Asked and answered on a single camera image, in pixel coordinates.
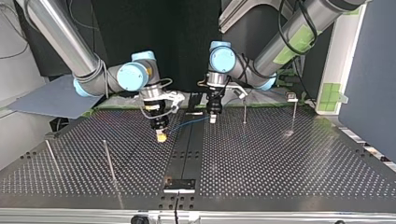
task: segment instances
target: white wall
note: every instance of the white wall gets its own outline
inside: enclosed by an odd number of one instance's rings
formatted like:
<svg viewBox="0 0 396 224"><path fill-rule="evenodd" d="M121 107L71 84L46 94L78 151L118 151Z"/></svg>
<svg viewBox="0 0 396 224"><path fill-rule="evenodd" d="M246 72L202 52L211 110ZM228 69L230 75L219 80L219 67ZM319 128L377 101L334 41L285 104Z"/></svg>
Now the white wall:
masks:
<svg viewBox="0 0 396 224"><path fill-rule="evenodd" d="M13 6L12 0L0 0ZM9 11L9 19L18 27L19 22ZM25 47L25 41L13 30L0 13L0 57L13 55ZM43 141L50 132L50 117L9 111L5 106L18 97L45 84L39 75L32 52L28 49L22 55L0 59L0 169L15 161L21 154Z"/></svg>

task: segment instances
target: robotic arm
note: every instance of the robotic arm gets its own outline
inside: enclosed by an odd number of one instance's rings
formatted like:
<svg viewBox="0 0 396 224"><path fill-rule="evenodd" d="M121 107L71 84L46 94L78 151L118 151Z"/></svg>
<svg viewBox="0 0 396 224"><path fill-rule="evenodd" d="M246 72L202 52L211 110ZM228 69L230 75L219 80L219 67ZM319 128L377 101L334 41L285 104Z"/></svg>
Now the robotic arm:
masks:
<svg viewBox="0 0 396 224"><path fill-rule="evenodd" d="M139 91L145 107L142 112L150 120L159 142L166 140L163 130L168 115L178 111L184 100L181 93L164 92L171 79L160 80L154 53L145 51L132 55L126 64L106 68L106 64L87 46L73 22L53 0L17 0L26 20L55 48L75 77L74 86L81 96L108 96L111 92ZM165 100L172 101L165 112Z"/></svg>
<svg viewBox="0 0 396 224"><path fill-rule="evenodd" d="M210 122L215 123L217 115L221 114L221 98L225 89L229 88L231 78L239 79L255 89L269 90L276 81L277 70L312 48L315 36L320 35L339 16L364 3L365 0L306 0L288 22L282 28L279 27L281 33L270 41L254 61L235 52L231 43L213 41L206 75L206 110L210 114Z"/></svg>

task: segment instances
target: metal plate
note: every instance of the metal plate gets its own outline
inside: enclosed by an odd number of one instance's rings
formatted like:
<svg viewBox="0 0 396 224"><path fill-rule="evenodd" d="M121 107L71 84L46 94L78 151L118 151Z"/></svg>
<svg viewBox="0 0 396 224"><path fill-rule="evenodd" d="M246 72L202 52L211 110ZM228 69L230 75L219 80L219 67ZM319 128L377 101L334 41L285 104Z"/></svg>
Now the metal plate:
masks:
<svg viewBox="0 0 396 224"><path fill-rule="evenodd" d="M194 209L396 213L396 174L328 120L250 108L243 124L243 111L207 122L203 145L189 149L203 147Z"/></svg>
<svg viewBox="0 0 396 224"><path fill-rule="evenodd" d="M171 116L170 128L182 117L182 112ZM157 143L140 111L98 111L51 141L56 160L43 149L7 168L0 179L0 206L158 209L176 136Z"/></svg>

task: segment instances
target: yellow object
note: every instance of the yellow object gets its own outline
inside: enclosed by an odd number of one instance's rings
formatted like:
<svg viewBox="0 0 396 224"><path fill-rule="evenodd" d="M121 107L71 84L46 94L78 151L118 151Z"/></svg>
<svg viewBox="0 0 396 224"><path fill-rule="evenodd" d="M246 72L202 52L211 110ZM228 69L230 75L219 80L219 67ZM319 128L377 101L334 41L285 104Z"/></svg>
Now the yellow object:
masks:
<svg viewBox="0 0 396 224"><path fill-rule="evenodd" d="M152 69L151 68L147 68L146 70L148 71L148 76L151 77L152 76Z"/></svg>
<svg viewBox="0 0 396 224"><path fill-rule="evenodd" d="M165 142L166 141L166 139L167 139L168 137L166 136L166 134L165 133L158 133L157 134L157 141L158 142Z"/></svg>

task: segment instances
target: bracket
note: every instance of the bracket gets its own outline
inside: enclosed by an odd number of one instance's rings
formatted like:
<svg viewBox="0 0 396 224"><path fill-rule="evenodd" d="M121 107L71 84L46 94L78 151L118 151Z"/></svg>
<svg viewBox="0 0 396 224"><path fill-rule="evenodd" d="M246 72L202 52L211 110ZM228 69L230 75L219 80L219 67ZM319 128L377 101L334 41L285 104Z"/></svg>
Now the bracket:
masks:
<svg viewBox="0 0 396 224"><path fill-rule="evenodd" d="M280 0L233 0L219 17L219 30L225 34L248 11L258 5L268 5L278 10ZM285 2L281 13L286 19L292 16L293 9L288 1Z"/></svg>

